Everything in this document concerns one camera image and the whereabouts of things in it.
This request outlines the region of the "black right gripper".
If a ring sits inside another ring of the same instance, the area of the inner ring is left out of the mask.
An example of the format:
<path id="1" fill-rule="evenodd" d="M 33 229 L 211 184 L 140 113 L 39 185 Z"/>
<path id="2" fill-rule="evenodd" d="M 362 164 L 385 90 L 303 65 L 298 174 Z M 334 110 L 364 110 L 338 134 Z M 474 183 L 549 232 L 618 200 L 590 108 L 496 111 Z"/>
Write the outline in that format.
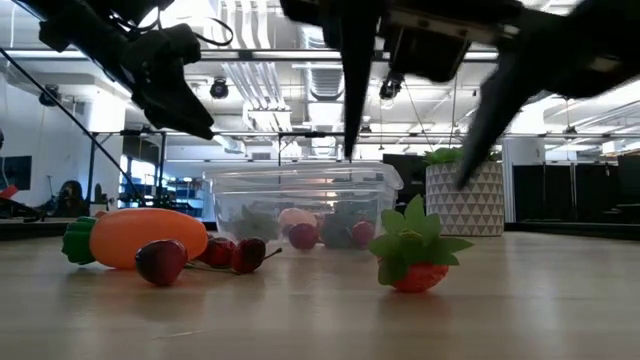
<path id="1" fill-rule="evenodd" d="M 640 0 L 585 0 L 568 16 L 525 7 L 519 0 L 280 0 L 293 21 L 318 26 L 339 51 L 344 73 L 344 156 L 351 159 L 367 96 L 376 41 L 392 28 L 430 31 L 513 51 L 531 32 L 550 31 L 557 71 L 543 90 L 592 97 L 640 76 L 640 50 L 624 44 L 640 30 Z"/>

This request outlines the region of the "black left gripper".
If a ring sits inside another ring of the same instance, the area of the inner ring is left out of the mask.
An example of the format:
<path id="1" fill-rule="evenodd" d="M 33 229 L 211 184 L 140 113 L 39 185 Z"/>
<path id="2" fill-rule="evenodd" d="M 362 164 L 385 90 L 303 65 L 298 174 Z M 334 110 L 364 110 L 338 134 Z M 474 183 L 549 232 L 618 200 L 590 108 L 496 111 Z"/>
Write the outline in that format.
<path id="1" fill-rule="evenodd" d="M 184 80 L 189 60 L 184 51 L 129 50 L 122 68 L 133 81 L 133 101 L 154 127 L 211 140 L 214 120 Z"/>

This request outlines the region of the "clear plastic tupperware container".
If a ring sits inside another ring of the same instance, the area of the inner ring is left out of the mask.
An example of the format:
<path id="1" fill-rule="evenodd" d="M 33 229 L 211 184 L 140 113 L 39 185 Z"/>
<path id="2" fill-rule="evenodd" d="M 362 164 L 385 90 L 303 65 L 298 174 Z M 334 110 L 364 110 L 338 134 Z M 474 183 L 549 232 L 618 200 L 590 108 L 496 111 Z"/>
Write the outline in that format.
<path id="1" fill-rule="evenodd" d="M 243 206 L 271 214 L 277 221 L 287 208 L 311 212 L 319 243 L 324 217 L 338 203 L 352 203 L 359 221 L 375 226 L 380 233 L 381 213 L 395 207 L 404 182 L 393 166 L 384 163 L 319 163 L 220 169 L 204 174 L 213 197 L 217 231 L 231 240 L 231 220 Z"/>

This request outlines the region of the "orange toy carrot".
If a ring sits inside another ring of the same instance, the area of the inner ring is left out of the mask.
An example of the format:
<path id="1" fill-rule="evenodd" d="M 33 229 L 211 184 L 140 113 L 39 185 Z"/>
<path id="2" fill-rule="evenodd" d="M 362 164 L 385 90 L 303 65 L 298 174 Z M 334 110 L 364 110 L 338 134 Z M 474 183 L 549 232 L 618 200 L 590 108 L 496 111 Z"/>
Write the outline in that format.
<path id="1" fill-rule="evenodd" d="M 62 253 L 71 263 L 133 270 L 135 255 L 157 240 L 177 240 L 190 260 L 206 249 L 208 234 L 199 220 L 162 208 L 126 208 L 101 218 L 80 217 L 63 235 Z"/>

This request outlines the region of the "red toy cherry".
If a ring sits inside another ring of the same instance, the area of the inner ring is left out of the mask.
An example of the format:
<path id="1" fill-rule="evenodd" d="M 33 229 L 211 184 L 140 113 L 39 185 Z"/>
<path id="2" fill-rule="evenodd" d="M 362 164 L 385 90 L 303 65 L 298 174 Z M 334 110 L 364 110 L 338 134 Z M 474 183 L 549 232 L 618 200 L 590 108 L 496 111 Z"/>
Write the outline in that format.
<path id="1" fill-rule="evenodd" d="M 245 238 L 235 247 L 231 257 L 231 269 L 237 274 L 249 274 L 257 270 L 265 259 L 282 252 L 277 248 L 272 253 L 267 254 L 267 247 L 264 240 L 260 238 Z"/>
<path id="2" fill-rule="evenodd" d="M 225 237 L 210 237 L 197 259 L 212 268 L 230 268 L 236 244 Z"/>
<path id="3" fill-rule="evenodd" d="M 351 234 L 354 246 L 364 249 L 375 237 L 375 226 L 369 221 L 359 221 L 352 227 Z"/>
<path id="4" fill-rule="evenodd" d="M 290 244 L 298 250 L 311 250 L 319 241 L 319 235 L 314 225 L 299 223 L 294 225 L 288 233 Z"/>
<path id="5" fill-rule="evenodd" d="M 135 255 L 137 273 L 156 286 L 172 285 L 188 260 L 186 248 L 177 240 L 158 240 Z"/>

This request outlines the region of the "pink toy peach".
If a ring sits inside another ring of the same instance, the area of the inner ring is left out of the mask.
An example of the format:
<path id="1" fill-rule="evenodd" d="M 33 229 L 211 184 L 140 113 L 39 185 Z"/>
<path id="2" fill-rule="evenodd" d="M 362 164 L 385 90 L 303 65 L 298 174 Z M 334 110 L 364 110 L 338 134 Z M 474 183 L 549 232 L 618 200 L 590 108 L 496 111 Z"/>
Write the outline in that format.
<path id="1" fill-rule="evenodd" d="M 284 209 L 278 216 L 278 222 L 281 227 L 281 235 L 286 237 L 289 230 L 297 224 L 317 225 L 316 217 L 309 211 L 300 208 Z"/>

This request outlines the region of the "long linear ceiling light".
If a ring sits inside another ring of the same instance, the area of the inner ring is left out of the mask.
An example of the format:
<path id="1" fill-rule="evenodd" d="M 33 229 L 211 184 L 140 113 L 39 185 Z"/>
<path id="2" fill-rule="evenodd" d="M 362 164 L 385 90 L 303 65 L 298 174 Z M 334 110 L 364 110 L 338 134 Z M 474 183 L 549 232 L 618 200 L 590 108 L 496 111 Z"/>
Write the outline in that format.
<path id="1" fill-rule="evenodd" d="M 27 61 L 80 61 L 88 57 L 78 50 L 56 52 L 46 49 L 8 49 L 6 53 L 15 59 Z M 201 51 L 201 61 L 211 62 L 338 62 L 338 51 L 329 49 L 205 49 Z"/>

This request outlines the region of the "black cabinet row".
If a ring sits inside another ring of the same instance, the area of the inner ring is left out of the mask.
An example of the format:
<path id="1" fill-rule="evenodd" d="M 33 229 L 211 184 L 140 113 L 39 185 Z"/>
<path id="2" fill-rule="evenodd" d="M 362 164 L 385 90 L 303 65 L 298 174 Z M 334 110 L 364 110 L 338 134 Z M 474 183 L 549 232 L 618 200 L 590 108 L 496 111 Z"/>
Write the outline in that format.
<path id="1" fill-rule="evenodd" d="M 640 224 L 640 155 L 512 167 L 517 222 Z"/>

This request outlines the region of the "succulent in white patterned pot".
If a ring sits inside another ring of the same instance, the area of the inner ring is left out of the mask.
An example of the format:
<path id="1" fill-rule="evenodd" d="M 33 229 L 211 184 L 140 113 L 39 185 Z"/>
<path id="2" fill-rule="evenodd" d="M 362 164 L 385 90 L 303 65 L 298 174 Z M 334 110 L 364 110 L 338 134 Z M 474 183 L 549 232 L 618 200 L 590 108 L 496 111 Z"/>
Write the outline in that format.
<path id="1" fill-rule="evenodd" d="M 458 190 L 455 177 L 460 147 L 426 152 L 425 209 L 439 215 L 441 233 L 454 237 L 499 237 L 504 232 L 502 163 L 489 157 Z"/>

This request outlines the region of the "person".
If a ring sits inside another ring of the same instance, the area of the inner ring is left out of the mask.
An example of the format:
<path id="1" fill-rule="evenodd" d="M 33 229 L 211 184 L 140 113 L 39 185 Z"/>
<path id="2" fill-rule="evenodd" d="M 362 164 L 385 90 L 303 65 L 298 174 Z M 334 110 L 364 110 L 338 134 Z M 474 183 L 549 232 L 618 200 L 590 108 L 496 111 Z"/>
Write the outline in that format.
<path id="1" fill-rule="evenodd" d="M 60 189 L 52 216 L 61 218 L 87 216 L 89 209 L 82 194 L 82 187 L 78 181 L 66 181 Z"/>

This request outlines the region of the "silver ventilation duct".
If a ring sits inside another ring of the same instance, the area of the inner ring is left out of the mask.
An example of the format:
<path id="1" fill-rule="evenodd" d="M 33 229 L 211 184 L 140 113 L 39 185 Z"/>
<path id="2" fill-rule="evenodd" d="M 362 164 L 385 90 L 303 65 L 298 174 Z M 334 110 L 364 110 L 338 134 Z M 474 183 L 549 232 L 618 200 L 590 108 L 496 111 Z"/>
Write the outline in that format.
<path id="1" fill-rule="evenodd" d="M 307 25 L 299 27 L 301 47 L 306 50 L 325 50 L 324 35 L 320 28 Z M 316 101 L 338 101 L 343 95 L 344 79 L 340 63 L 310 61 L 302 65 L 306 85 Z"/>

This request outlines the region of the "dark wall monitor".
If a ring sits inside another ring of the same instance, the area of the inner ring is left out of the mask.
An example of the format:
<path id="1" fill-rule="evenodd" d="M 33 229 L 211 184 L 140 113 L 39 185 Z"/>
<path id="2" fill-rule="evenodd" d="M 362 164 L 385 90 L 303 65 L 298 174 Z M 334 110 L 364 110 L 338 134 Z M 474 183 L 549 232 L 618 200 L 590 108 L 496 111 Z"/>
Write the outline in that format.
<path id="1" fill-rule="evenodd" d="M 0 157 L 0 190 L 14 185 L 18 190 L 29 190 L 32 178 L 32 157 Z"/>

